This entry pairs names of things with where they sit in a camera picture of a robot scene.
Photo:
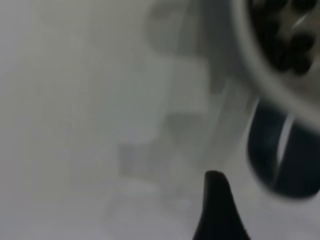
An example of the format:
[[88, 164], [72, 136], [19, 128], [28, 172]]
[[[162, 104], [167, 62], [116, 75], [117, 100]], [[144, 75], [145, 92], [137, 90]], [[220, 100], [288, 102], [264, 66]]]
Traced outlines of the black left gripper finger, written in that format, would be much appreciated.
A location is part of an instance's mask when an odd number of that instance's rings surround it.
[[249, 240], [227, 177], [220, 171], [204, 176], [202, 212], [194, 240]]

